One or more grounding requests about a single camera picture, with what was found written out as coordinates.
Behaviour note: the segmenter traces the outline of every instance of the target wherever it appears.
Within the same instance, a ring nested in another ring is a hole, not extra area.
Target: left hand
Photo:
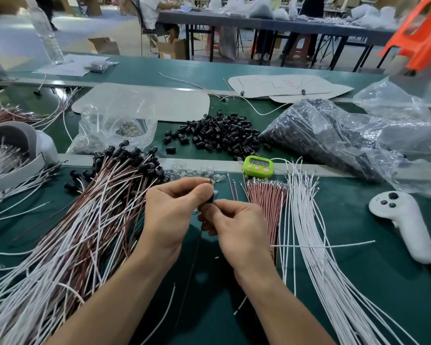
[[[197,177],[150,188],[146,193],[144,230],[138,245],[157,256],[166,255],[173,264],[179,256],[193,210],[213,193],[211,180]]]

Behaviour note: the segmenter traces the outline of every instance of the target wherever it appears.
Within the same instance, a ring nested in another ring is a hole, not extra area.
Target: green work surface
[[[345,93],[341,98],[351,98],[362,88],[373,82],[380,81],[385,75],[348,73],[340,71],[279,68],[259,65],[207,63],[183,60],[163,60],[157,58],[110,56],[111,61],[119,64],[110,67],[104,74],[88,73],[82,77],[48,75],[48,80],[70,81],[73,84],[101,82],[120,83],[125,85],[162,86],[195,89],[195,86],[167,79],[160,75],[170,76],[183,81],[189,81],[209,90],[228,91],[223,79],[242,75],[317,75],[340,85],[351,86],[354,89]],[[8,72],[13,78],[43,80],[42,74],[33,74],[45,65],[44,62],[30,61]],[[420,78],[405,76],[391,77],[391,81],[400,85],[408,93],[421,97],[431,104],[431,85]]]
[[[50,114],[57,107],[57,96],[50,88],[42,88],[42,95],[40,97],[37,97],[34,95],[34,90],[37,87],[37,85],[20,85],[8,87],[0,93],[0,103],[2,105],[19,105],[23,110],[33,111],[39,115]],[[81,92],[76,95],[75,99],[79,99],[89,90],[90,88],[88,87],[83,88]],[[268,113],[281,105],[270,100],[251,100],[251,103],[261,114]],[[352,103],[336,104],[340,108],[351,113],[364,113],[364,110],[362,108],[359,108]],[[220,102],[217,97],[210,96],[209,114],[216,115],[218,110],[222,110],[222,112],[226,115],[229,115],[231,113],[244,115],[249,121],[252,121],[254,128],[258,129],[259,131],[263,131],[265,127],[270,124],[271,121],[273,121],[277,116],[281,114],[283,108],[278,109],[277,111],[269,115],[260,116],[252,109],[252,107],[246,101],[241,98],[229,98],[228,101],[224,103]],[[75,114],[73,111],[69,110],[65,115],[65,121],[70,135],[72,136],[72,138],[74,138],[79,131],[78,122],[80,121],[80,115]],[[228,156],[225,151],[218,153],[215,150],[213,150],[212,152],[208,152],[206,150],[197,150],[195,145],[193,145],[192,143],[190,143],[190,145],[180,145],[178,140],[173,140],[170,144],[163,145],[162,139],[164,138],[164,133],[166,132],[166,130],[171,129],[172,131],[175,131],[180,125],[181,123],[172,122],[158,123],[155,138],[151,146],[158,147],[157,155],[159,157],[221,161],[233,160],[233,157]],[[63,154],[67,151],[71,141],[64,128],[62,118],[56,120],[50,127],[45,130],[45,132],[52,137],[59,153]],[[167,155],[165,150],[166,147],[172,146],[176,147],[176,154]],[[273,149],[272,152],[268,152],[264,150],[263,147],[261,147],[258,153],[266,158],[293,157],[295,159],[300,156],[298,154],[287,154],[278,149]],[[307,158],[305,158],[305,162],[316,163],[315,161]]]
[[[17,218],[0,221],[0,251],[22,252],[32,249],[36,239],[43,235],[65,210],[36,229],[27,230],[69,204],[74,196],[63,189],[70,180],[69,171],[63,168],[51,183],[10,211],[13,215],[37,205],[52,201],[45,207]],[[230,174],[237,182],[240,174]],[[367,204],[376,194],[390,189],[388,185],[373,185],[352,178],[320,179],[316,202],[326,223],[332,245],[376,240],[376,243],[333,249],[336,260],[356,288],[398,322],[422,345],[431,344],[431,272],[412,260],[401,238],[389,220],[375,218]],[[216,184],[218,199],[231,199],[227,180]],[[237,185],[240,200],[245,200]],[[16,203],[24,195],[6,200],[0,211]],[[431,200],[417,197],[431,234]],[[194,273],[181,314],[177,332],[174,328],[187,285],[190,268],[199,236],[199,222],[192,216],[182,253],[177,263],[161,283],[144,318],[133,337],[138,344],[147,337],[163,317],[170,300],[173,284],[176,291],[170,310],[148,344],[266,344],[258,319],[249,302],[239,313],[233,312],[244,299],[236,284],[233,271],[224,259],[217,237],[203,233]],[[15,266],[19,257],[0,257],[0,264]],[[332,327],[312,287],[299,249],[296,249],[296,295],[334,336]],[[293,289],[293,251],[289,251],[287,286]],[[404,344],[411,344],[396,330]]]

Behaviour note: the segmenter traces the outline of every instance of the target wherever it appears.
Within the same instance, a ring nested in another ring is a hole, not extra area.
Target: white shirt
[[[155,23],[158,19],[158,5],[165,4],[164,0],[139,0],[141,6],[142,17],[144,18],[144,25],[147,29],[154,29]]]

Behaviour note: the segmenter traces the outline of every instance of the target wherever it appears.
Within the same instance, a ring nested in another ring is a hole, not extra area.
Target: white game controller
[[[377,217],[392,220],[414,260],[431,264],[431,237],[412,195],[402,191],[383,192],[370,200],[369,210]]]

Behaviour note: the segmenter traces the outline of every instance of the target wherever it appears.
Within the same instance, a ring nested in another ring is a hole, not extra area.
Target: workbench
[[[86,94],[91,87],[100,82],[161,86],[179,90],[196,89],[188,84],[166,79],[159,74],[162,72],[167,76],[195,82],[217,92],[228,93],[222,78],[227,80],[235,75],[254,74],[316,74],[322,77],[327,76],[326,79],[333,83],[355,87],[354,91],[335,98],[333,101],[349,112],[362,113],[360,108],[351,103],[352,96],[370,83],[382,79],[381,75],[306,69],[281,69],[118,56],[111,56],[111,59],[120,63],[110,67],[104,75],[87,74],[82,78],[48,76],[47,83],[49,85],[84,86],[85,88],[79,93],[80,95]],[[39,63],[28,63],[16,68],[15,71],[9,71],[8,75],[17,78],[17,80],[0,82],[0,86],[4,87],[4,90],[0,92],[0,102],[2,104],[19,104],[24,110],[31,110],[38,114],[52,111],[57,105],[57,98],[51,89],[43,88],[41,97],[35,97],[33,94],[35,88],[43,80],[42,75],[30,72],[37,67],[39,67]],[[431,107],[431,85],[418,84],[413,78],[398,78],[397,83],[408,92],[423,97]],[[218,102],[218,100],[211,98],[211,114],[215,114],[218,109],[221,109],[224,114],[241,113],[247,116],[259,130],[264,129],[281,112],[279,110],[267,116],[258,116],[241,99],[233,100],[230,98],[226,104]],[[260,99],[251,100],[251,102],[260,112],[268,112],[278,106],[271,101]],[[66,122],[72,137],[78,130],[78,120],[78,115],[71,111],[67,112]],[[165,164],[169,164],[173,160],[167,159],[161,139],[166,129],[175,129],[178,125],[159,122],[152,146],[159,148],[158,156]],[[56,121],[46,132],[54,139],[58,152],[63,154],[70,140],[65,133],[62,122]],[[237,182],[241,180],[241,174],[236,173],[239,166],[236,165],[236,162],[228,162],[231,157],[227,156],[226,153],[208,153],[204,150],[196,150],[193,145],[179,146],[176,142],[173,142],[173,146],[177,146],[177,153],[173,155],[173,158],[187,159],[186,162],[190,168],[201,162],[204,165],[213,166],[216,171],[222,172],[222,174],[230,169],[230,177]],[[259,153],[269,158],[293,157],[296,159],[299,156],[287,155],[276,149],[271,153],[261,149]],[[80,172],[83,170],[80,167],[89,165],[91,160],[89,156],[69,155],[61,155],[61,160],[69,160],[66,163],[69,166],[63,167],[55,180],[43,186],[41,191],[29,198],[29,201],[13,208],[8,214],[20,213],[47,201],[52,202],[32,213],[0,221],[0,251],[22,252],[32,249],[36,240],[63,215],[63,211],[59,214],[57,212],[74,199],[63,189],[63,184],[69,181],[68,173],[71,169],[77,169]],[[321,174],[320,190],[316,196],[316,202],[322,211],[331,244],[339,245],[376,240],[376,243],[371,245],[334,249],[340,268],[356,288],[395,319],[421,345],[430,345],[431,270],[415,263],[408,254],[403,241],[395,234],[391,222],[375,218],[370,214],[367,207],[369,200],[374,195],[388,191],[391,187],[387,184],[368,184],[348,176],[342,176],[338,172],[333,172],[319,165],[308,167],[310,170],[318,168],[318,172]],[[277,175],[276,179],[281,180],[283,176]],[[216,184],[215,188],[219,191],[217,198],[232,198],[226,180]],[[238,193],[240,199],[245,200],[241,191]],[[16,203],[25,195],[21,194],[6,200],[0,205],[0,210]],[[415,198],[419,202],[431,234],[431,199],[419,196]],[[55,216],[48,222],[26,232],[52,215]],[[244,293],[236,284],[233,271],[220,252],[216,242],[217,238],[209,237],[207,233],[203,233],[179,327],[177,333],[174,334],[174,326],[189,277],[198,236],[199,223],[196,216],[192,216],[182,253],[160,285],[141,324],[138,326],[132,343],[142,342],[158,324],[167,308],[175,283],[176,292],[169,313],[147,344],[266,344],[266,338],[249,303],[246,303],[236,316],[233,315],[243,300]],[[312,287],[298,250],[296,260],[297,297],[335,338],[335,333]],[[19,258],[7,257],[4,260],[0,258],[0,262],[7,266],[14,266],[19,262]],[[289,257],[288,276],[292,276],[292,266],[292,257]],[[288,278],[288,287],[291,288],[290,278]],[[397,331],[397,334],[404,341],[404,344],[411,344],[400,332]]]
[[[343,48],[348,40],[348,37],[362,37],[367,38],[366,46],[384,46],[394,34],[393,31],[368,29],[360,27],[340,26],[337,24],[311,22],[303,19],[296,19],[294,21],[281,21],[274,19],[260,19],[260,18],[244,18],[244,17],[230,17],[226,14],[218,14],[211,11],[162,11],[158,15],[158,22],[170,24],[185,24],[185,37],[187,46],[187,59],[190,57],[190,41],[193,42],[193,28],[189,26],[194,25],[207,25],[210,27],[209,34],[211,34],[210,56],[209,60],[212,62],[214,54],[214,31],[216,27],[234,27],[240,29],[257,29],[268,30],[271,32],[293,32],[299,34],[323,34],[341,37],[339,45],[335,50],[334,57],[330,63],[331,70],[334,69]],[[265,46],[262,44],[262,55],[265,54]]]

